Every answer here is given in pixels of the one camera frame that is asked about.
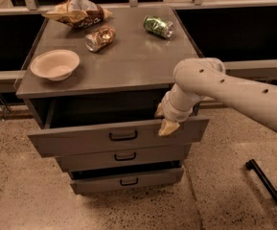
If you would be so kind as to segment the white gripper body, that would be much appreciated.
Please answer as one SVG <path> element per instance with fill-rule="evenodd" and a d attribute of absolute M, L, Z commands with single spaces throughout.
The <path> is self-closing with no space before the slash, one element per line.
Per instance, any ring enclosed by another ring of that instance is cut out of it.
<path fill-rule="evenodd" d="M 163 116 L 173 122 L 184 122 L 193 110 L 193 102 L 187 97 L 179 97 L 168 91 L 161 101 Z"/>

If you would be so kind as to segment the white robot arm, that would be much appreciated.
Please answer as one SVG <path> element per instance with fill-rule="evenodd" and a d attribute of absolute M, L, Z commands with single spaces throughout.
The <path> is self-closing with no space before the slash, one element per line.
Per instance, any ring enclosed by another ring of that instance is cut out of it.
<path fill-rule="evenodd" d="M 277 86 L 230 77 L 217 58 L 187 58 L 173 70 L 174 85 L 155 114 L 163 118 L 160 136 L 175 132 L 206 97 L 229 106 L 277 132 Z"/>

